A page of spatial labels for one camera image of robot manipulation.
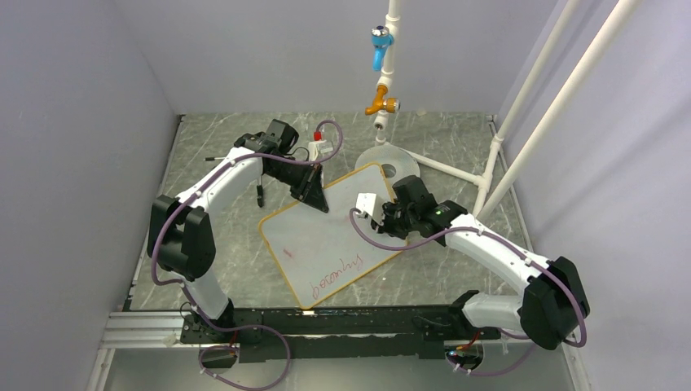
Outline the yellow-framed whiteboard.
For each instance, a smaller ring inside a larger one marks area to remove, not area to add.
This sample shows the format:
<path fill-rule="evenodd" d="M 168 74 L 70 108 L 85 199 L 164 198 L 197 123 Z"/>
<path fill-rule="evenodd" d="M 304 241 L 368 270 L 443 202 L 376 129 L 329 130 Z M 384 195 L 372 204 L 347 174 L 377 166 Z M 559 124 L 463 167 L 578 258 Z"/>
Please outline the yellow-framed whiteboard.
<path fill-rule="evenodd" d="M 263 218 L 259 232 L 297 305 L 308 310 L 398 256 L 406 240 L 377 234 L 368 221 L 350 223 L 360 193 L 393 198 L 379 164 L 371 163 L 324 188 L 326 213 L 293 202 Z"/>

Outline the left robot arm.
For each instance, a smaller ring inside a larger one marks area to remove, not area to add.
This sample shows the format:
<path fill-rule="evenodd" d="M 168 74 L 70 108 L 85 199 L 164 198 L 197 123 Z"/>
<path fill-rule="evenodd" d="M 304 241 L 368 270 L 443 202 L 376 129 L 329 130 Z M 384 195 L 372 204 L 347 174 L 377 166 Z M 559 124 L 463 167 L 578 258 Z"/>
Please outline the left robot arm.
<path fill-rule="evenodd" d="M 235 327 L 234 305 L 212 269 L 217 252 L 213 216 L 251 184 L 260 186 L 264 176 L 287 185 L 296 201 L 328 213 L 323 163 L 341 149 L 341 132 L 338 128 L 337 144 L 327 155 L 298 160 L 293 153 L 298 132 L 274 119 L 262 132 L 241 135 L 199 182 L 176 196 L 154 199 L 147 239 L 152 281 L 157 286 L 177 284 L 183 290 L 210 340 L 227 340 Z"/>

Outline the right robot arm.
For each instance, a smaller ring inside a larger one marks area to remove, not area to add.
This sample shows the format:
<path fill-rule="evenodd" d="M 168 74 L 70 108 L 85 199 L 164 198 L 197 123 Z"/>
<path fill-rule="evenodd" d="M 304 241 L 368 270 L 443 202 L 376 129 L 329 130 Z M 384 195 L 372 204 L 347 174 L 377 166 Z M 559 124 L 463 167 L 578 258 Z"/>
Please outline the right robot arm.
<path fill-rule="evenodd" d="M 459 338 L 479 328 L 520 332 L 537 346 L 586 345 L 590 305 L 577 266 L 567 257 L 549 259 L 504 238 L 454 201 L 438 202 L 417 176 L 394 184 L 394 199 L 375 207 L 370 224 L 378 234 L 406 239 L 411 233 L 456 250 L 498 275 L 512 296 L 465 293 L 449 327 Z"/>

